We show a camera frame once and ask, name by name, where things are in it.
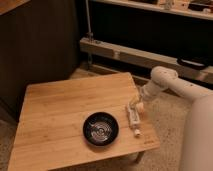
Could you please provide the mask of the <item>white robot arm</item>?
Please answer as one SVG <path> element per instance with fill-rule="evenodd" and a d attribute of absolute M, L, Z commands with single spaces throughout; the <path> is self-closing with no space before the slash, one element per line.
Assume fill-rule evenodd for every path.
<path fill-rule="evenodd" d="M 135 110 L 136 105 L 140 102 L 151 101 L 160 92 L 167 89 L 191 101 L 196 109 L 213 111 L 213 90 L 181 79 L 176 70 L 162 66 L 154 67 L 151 70 L 150 80 L 139 89 L 139 94 L 127 104 L 127 109 Z"/>

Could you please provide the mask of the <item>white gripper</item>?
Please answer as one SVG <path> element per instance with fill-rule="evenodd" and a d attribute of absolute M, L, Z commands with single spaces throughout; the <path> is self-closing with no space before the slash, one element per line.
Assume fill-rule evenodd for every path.
<path fill-rule="evenodd" d="M 129 102 L 129 107 L 130 108 L 134 108 L 135 105 L 137 107 L 138 111 L 144 111 L 144 104 L 142 102 L 144 102 L 146 100 L 146 94 L 145 94 L 145 90 L 143 87 L 139 87 L 138 88 L 138 95 L 136 96 L 136 98 L 133 98 L 130 102 Z"/>

